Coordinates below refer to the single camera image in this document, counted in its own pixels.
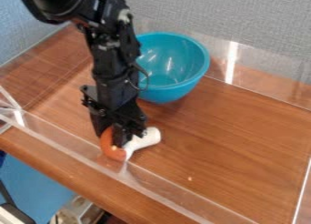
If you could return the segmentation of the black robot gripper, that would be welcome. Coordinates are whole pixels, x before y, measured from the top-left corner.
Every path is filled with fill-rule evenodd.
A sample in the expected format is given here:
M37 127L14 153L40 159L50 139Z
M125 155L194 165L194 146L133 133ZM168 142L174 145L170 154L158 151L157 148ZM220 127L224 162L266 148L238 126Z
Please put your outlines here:
M82 105L88 108L96 136L112 126L113 145L122 148L132 135L142 136L145 115L136 103L138 96L138 74L129 72L121 76L92 75L94 85L82 85Z

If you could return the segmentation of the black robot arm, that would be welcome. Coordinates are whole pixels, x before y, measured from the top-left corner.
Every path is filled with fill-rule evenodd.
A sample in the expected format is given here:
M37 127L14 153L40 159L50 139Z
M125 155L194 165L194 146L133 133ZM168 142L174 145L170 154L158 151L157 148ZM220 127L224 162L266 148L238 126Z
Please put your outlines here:
M82 85L82 105L88 108L97 136L112 131L112 144L122 148L145 130L145 115L136 103L137 65L141 44L125 0L21 0L42 23L70 22L84 34L92 55L92 86Z

